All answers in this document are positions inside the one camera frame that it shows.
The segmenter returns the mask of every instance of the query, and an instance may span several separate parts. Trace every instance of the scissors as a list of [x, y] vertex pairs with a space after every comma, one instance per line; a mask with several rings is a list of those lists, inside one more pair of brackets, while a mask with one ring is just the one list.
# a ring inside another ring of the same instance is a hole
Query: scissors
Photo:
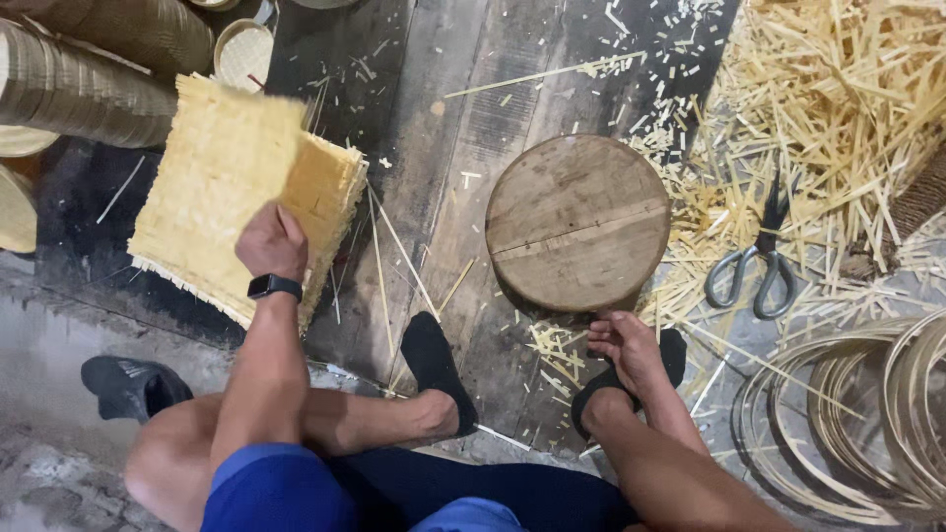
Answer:
[[[795, 193], [798, 185], [798, 178], [796, 178], [795, 182], [792, 183], [792, 189], [788, 191], [784, 198], [779, 200], [780, 176], [781, 170], [779, 169], [776, 171], [775, 181], [769, 190], [768, 198], [765, 200], [765, 210], [762, 212], [762, 228], [771, 231], [778, 231], [781, 228], [781, 223], [788, 214], [789, 197]], [[797, 282], [792, 269], [789, 267], [788, 259], [775, 250], [775, 241], [776, 235], [774, 233], [760, 231], [754, 244], [743, 251], [736, 250], [717, 262], [712, 270], [709, 270], [707, 280], [703, 284], [703, 291], [706, 292], [709, 305], [715, 309], [728, 309], [735, 305], [739, 299], [739, 291], [743, 287], [746, 264], [754, 256], [763, 255], [768, 269], [762, 279], [762, 286], [759, 287], [759, 292], [756, 294], [752, 310], [756, 317], [762, 320], [774, 320], [787, 312], [792, 303], [795, 302]], [[732, 275], [732, 287], [729, 288], [729, 296], [726, 299], [720, 299], [716, 295], [713, 286], [716, 284], [716, 279], [720, 273], [733, 262], [736, 263], [736, 272]], [[782, 280], [785, 281], [785, 299], [774, 309], [766, 310], [764, 308], [765, 297], [772, 288], [772, 283], [775, 282], [776, 274], [781, 275]]]

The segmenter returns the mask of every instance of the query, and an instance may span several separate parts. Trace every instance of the forearm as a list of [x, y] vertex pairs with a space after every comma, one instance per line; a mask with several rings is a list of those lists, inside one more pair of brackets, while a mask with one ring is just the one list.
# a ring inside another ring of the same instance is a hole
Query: forearm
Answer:
[[665, 374], [660, 379], [653, 379], [640, 391], [640, 402], [644, 406], [647, 426], [673, 438], [693, 452], [710, 456], [710, 450], [703, 443], [683, 399]]
[[299, 443], [299, 413], [309, 380], [296, 303], [288, 293], [274, 293], [257, 303], [223, 394], [210, 452], [212, 467], [254, 443]]
[[624, 497], [649, 528], [793, 530], [710, 457], [641, 423], [625, 399], [602, 401], [582, 419], [618, 473]]

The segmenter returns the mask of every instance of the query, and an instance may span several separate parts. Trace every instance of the wooden cutting board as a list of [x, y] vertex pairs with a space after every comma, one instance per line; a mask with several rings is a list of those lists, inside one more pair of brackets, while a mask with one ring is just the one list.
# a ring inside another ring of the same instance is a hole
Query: wooden cutting board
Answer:
[[497, 275], [551, 310], [598, 310], [634, 297], [663, 256], [670, 198], [639, 153], [576, 134], [522, 153], [486, 209]]

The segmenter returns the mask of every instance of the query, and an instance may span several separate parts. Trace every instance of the scissor handle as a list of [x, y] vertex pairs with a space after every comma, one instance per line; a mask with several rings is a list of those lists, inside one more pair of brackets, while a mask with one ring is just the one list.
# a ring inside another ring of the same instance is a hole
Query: scissor handle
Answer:
[[[707, 280], [703, 283], [703, 292], [707, 295], [707, 302], [714, 309], [728, 309], [739, 300], [739, 291], [743, 288], [743, 276], [745, 275], [745, 265], [749, 260], [759, 253], [759, 248], [749, 246], [744, 251], [734, 251], [723, 257], [709, 270]], [[725, 270], [725, 268], [736, 261], [736, 271], [732, 274], [732, 286], [729, 287], [729, 296], [726, 299], [720, 299], [716, 296], [714, 285], [716, 278]]]
[[[781, 253], [777, 251], [766, 253], [765, 263], [768, 264], [768, 270], [762, 279], [762, 286], [759, 287], [759, 293], [756, 294], [752, 310], [756, 317], [761, 320], [774, 320], [787, 312], [792, 303], [795, 303], [798, 286], [795, 274], [792, 273], [792, 268], [788, 264], [788, 259]], [[785, 281], [785, 299], [771, 311], [766, 311], [764, 308], [765, 297], [768, 295], [768, 291], [771, 290], [772, 283], [775, 282], [776, 274], [781, 275], [781, 279]]]

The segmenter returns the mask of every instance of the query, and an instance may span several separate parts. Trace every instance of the blue shorts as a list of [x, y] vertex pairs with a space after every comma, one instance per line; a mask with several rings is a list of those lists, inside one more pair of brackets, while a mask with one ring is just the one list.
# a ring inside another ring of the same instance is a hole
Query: blue shorts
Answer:
[[220, 464], [201, 532], [610, 531], [637, 521], [616, 488], [577, 471], [470, 466], [402, 449], [324, 462], [299, 445], [266, 443]]

